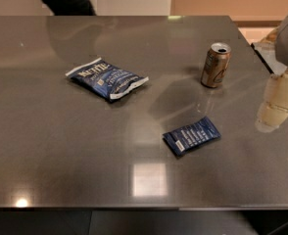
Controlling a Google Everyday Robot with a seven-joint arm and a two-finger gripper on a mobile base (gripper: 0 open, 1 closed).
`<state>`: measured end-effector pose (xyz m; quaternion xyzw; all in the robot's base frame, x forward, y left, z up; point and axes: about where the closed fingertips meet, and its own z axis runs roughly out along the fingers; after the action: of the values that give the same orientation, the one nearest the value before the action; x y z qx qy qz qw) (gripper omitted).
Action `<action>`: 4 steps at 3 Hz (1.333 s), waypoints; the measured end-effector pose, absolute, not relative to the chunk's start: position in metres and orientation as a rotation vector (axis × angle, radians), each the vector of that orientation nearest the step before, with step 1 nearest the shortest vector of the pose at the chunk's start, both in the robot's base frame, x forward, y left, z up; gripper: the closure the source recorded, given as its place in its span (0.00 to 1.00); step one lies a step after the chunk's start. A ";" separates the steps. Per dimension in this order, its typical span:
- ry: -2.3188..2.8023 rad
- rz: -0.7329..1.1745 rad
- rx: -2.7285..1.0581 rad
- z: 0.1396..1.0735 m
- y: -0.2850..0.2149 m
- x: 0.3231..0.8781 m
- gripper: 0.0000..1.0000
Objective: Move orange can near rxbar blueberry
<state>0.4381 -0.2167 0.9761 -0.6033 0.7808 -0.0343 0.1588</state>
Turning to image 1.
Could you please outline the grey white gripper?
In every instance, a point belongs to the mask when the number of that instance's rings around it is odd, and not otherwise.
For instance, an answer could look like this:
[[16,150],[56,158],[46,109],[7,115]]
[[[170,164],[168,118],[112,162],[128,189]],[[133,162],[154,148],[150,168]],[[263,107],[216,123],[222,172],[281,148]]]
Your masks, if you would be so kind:
[[[275,41],[276,60],[288,67],[288,15],[281,22]],[[270,133],[288,118],[288,69],[272,74],[264,91],[264,101],[257,113],[258,131]]]

